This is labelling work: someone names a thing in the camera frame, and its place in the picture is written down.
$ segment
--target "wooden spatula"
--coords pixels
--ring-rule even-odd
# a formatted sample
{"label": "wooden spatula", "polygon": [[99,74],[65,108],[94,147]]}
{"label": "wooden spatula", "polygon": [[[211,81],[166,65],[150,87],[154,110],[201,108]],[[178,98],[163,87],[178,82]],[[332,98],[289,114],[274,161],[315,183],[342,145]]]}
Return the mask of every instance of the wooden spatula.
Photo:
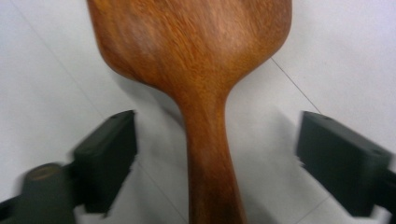
{"label": "wooden spatula", "polygon": [[88,0],[119,74],[178,104],[188,137],[190,223],[247,223],[224,124],[228,93],[284,43],[291,0]]}

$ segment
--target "white surface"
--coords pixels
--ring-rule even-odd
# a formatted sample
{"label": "white surface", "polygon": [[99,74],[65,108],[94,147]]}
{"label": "white surface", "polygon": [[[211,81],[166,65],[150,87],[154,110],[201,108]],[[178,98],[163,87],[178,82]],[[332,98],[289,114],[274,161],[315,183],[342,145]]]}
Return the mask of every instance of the white surface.
{"label": "white surface", "polygon": [[[396,4],[296,0],[293,9],[285,46],[227,102],[248,221],[378,223],[353,219],[327,199],[293,150],[301,110],[317,109],[396,150]],[[0,2],[0,200],[17,191],[16,176],[68,161],[80,139],[127,109],[137,112],[138,162],[113,216],[84,223],[186,223],[186,143],[173,101],[106,66],[85,1]]]}

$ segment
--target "spatula head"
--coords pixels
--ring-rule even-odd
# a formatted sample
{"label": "spatula head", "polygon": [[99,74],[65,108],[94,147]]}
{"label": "spatula head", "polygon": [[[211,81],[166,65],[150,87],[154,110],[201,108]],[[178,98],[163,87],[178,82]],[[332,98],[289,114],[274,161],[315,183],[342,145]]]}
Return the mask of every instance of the spatula head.
{"label": "spatula head", "polygon": [[290,0],[88,0],[111,68],[166,92],[227,95],[284,43]]}

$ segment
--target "brown wooden utensil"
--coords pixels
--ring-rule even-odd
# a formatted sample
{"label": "brown wooden utensil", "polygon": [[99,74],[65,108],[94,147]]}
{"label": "brown wooden utensil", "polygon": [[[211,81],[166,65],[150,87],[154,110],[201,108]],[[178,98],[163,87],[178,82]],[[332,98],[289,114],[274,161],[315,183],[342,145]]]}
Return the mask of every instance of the brown wooden utensil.
{"label": "brown wooden utensil", "polygon": [[171,96],[186,123],[190,223],[247,223],[224,109],[238,80],[290,29],[291,0],[88,0],[99,49],[117,73]]}

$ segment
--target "polished wood surface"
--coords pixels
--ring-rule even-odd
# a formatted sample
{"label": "polished wood surface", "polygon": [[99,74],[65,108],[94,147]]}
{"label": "polished wood surface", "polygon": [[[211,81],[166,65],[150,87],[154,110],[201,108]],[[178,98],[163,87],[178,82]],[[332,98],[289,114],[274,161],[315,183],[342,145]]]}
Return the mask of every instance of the polished wood surface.
{"label": "polished wood surface", "polygon": [[164,91],[183,114],[190,223],[247,223],[227,144],[225,102],[235,83],[284,43],[291,0],[88,0],[88,4],[108,65]]}

